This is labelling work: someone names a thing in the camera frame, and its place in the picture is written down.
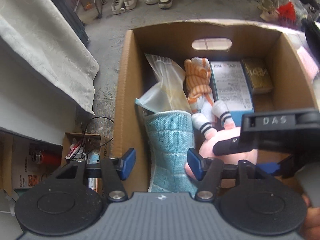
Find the right hand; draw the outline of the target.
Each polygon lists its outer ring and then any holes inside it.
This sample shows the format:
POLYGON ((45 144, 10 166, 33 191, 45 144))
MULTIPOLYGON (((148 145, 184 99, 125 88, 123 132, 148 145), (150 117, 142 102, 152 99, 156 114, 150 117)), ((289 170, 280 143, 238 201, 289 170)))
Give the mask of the right hand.
POLYGON ((306 194, 303 194, 302 198, 308 210, 300 234, 307 240, 320 240, 320 209, 311 206, 310 199, 306 194))

